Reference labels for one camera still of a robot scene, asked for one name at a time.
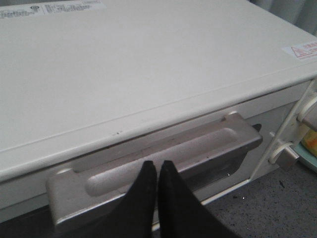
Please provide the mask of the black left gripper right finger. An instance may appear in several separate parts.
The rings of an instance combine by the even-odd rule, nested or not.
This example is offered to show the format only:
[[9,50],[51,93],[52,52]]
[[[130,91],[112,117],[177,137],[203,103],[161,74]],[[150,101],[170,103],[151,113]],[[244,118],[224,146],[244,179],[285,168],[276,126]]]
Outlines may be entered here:
[[158,182],[158,216],[162,238],[236,238],[185,184],[172,161],[164,161]]

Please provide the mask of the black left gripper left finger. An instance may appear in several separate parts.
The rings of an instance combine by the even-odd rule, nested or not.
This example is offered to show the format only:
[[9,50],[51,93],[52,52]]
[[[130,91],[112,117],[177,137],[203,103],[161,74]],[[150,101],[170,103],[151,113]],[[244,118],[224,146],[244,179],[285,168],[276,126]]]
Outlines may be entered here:
[[150,238],[156,201],[156,168],[145,161],[118,206],[98,227],[99,238]]

